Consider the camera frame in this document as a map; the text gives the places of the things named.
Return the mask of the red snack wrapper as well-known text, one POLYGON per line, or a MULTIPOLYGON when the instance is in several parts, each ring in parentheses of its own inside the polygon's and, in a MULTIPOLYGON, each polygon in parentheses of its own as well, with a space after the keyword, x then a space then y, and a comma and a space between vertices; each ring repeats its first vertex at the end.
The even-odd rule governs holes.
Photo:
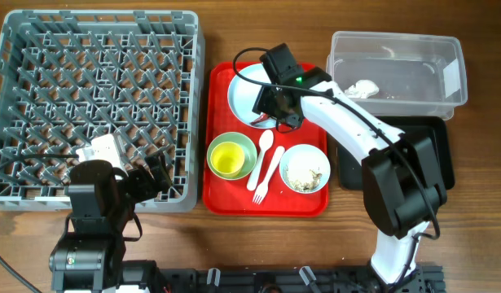
POLYGON ((252 121, 250 125, 258 125, 261 122, 272 119, 272 116, 266 113, 262 113, 256 120, 252 121))

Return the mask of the white plastic spoon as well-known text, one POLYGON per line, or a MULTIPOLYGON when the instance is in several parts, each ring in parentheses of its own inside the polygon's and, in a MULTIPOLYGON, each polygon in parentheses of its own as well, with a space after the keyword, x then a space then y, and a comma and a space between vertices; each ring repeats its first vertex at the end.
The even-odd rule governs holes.
POLYGON ((274 141, 274 134, 270 129, 264 131, 261 137, 259 138, 258 141, 259 154, 257 157, 257 162, 249 176, 246 185, 248 190, 256 190, 265 154, 272 147, 273 141, 274 141))

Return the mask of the light blue plate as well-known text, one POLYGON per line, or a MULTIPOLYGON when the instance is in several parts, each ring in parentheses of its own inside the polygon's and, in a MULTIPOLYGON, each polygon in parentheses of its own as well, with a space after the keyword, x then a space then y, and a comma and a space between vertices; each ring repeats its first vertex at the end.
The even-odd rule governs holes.
MULTIPOLYGON (((255 81, 270 83, 270 79, 261 63, 249 65, 239 70, 239 73, 255 81)), ((253 105, 257 100, 260 89, 259 85, 235 76, 229 84, 227 91, 229 107, 235 117, 245 125, 256 129, 272 129, 275 127, 274 119, 264 120, 256 125, 251 125, 260 116, 260 114, 253 112, 253 105)))

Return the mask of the green bowl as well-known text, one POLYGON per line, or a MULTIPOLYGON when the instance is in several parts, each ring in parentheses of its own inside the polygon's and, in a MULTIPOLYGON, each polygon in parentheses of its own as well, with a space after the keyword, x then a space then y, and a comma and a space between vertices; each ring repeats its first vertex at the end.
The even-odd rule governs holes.
POLYGON ((239 180, 243 177, 246 177, 247 175, 249 175, 252 172, 252 170, 257 162, 257 148, 255 147, 253 141, 250 138, 248 138, 247 136, 245 136, 244 134, 237 133, 237 132, 227 132, 227 133, 223 133, 223 134, 218 135, 210 143, 208 150, 207 150, 206 160, 207 160, 207 163, 208 163, 210 170, 215 175, 220 177, 221 179, 229 180, 229 181, 239 180), (210 163, 210 157, 211 157, 211 154, 212 154, 214 147, 222 142, 235 142, 235 143, 239 144, 244 150, 244 156, 245 156, 244 165, 243 165, 243 168, 241 169, 240 173, 236 177, 233 177, 233 178, 223 177, 220 173, 218 173, 213 168, 213 166, 210 163))

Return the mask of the light blue bowl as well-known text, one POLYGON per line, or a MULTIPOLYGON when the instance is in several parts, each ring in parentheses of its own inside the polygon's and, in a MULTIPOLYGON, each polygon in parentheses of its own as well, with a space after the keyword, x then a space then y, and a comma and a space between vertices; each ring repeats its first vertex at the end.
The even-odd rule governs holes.
POLYGON ((288 188, 300 194, 310 195, 314 194, 315 192, 321 191, 321 189, 327 185, 331 174, 331 167, 326 154, 319 148, 309 144, 298 144, 288 148, 285 151, 279 163, 279 172, 284 184, 288 188), (319 186, 312 192, 301 193, 295 191, 292 187, 289 186, 285 174, 285 169, 291 165, 302 166, 303 168, 318 169, 322 173, 319 186))

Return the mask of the yellow cup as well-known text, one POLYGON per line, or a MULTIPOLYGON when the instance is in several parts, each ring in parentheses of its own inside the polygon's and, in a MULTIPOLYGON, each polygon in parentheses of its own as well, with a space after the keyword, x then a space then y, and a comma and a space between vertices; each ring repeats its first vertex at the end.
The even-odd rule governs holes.
POLYGON ((222 142, 214 147, 210 163, 225 178, 236 177, 245 161, 243 148, 235 142, 222 142))

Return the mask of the white napkin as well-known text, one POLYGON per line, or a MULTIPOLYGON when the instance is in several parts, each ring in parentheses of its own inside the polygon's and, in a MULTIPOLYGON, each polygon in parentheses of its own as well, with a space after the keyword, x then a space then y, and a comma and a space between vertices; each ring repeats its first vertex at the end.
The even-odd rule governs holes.
POLYGON ((378 93, 378 86, 370 80, 359 80, 345 90, 345 95, 348 98, 369 98, 378 93))

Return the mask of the rice and peanut shell waste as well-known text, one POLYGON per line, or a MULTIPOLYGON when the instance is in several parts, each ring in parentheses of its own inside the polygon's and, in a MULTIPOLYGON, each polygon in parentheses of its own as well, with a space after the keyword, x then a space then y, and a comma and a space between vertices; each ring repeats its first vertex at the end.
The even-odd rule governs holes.
POLYGON ((288 166, 285 169, 285 174, 289 186, 301 193, 315 190, 319 186, 322 177, 322 173, 318 169, 294 165, 288 166))

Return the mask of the white plastic fork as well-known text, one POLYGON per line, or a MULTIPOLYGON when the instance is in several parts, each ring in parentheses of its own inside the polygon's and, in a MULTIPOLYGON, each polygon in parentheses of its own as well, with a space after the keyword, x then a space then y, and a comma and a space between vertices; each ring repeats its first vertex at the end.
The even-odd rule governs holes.
POLYGON ((273 157, 271 159, 270 165, 266 171, 266 175, 263 179, 263 181, 257 186, 257 189, 255 191, 255 194, 253 196, 253 203, 255 204, 261 204, 264 198, 266 197, 266 194, 269 189, 269 183, 270 179, 275 172, 275 170, 278 168, 280 160, 285 152, 285 148, 283 146, 278 146, 275 149, 275 152, 273 154, 273 157))

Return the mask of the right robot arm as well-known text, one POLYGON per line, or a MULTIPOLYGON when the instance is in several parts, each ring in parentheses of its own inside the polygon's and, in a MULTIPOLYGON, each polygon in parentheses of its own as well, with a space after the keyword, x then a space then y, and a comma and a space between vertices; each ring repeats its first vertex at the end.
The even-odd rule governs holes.
POLYGON ((269 80, 260 84, 253 112, 290 131, 308 120, 360 163, 364 206, 379 230, 371 268, 385 286, 401 286, 416 269, 419 241, 440 236, 437 211, 447 194, 433 141, 377 119, 324 70, 305 70, 286 44, 261 53, 269 80))

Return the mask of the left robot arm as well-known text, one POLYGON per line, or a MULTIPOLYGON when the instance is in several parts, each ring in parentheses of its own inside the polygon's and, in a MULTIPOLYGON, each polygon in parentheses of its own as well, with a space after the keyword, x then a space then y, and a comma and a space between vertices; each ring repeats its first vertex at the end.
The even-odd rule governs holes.
POLYGON ((129 221, 139 221, 136 204, 173 185, 160 152, 145 162, 125 172, 106 160, 88 160, 71 170, 68 196, 73 210, 49 258, 53 291, 172 290, 155 261, 124 259, 130 238, 123 231, 129 221))

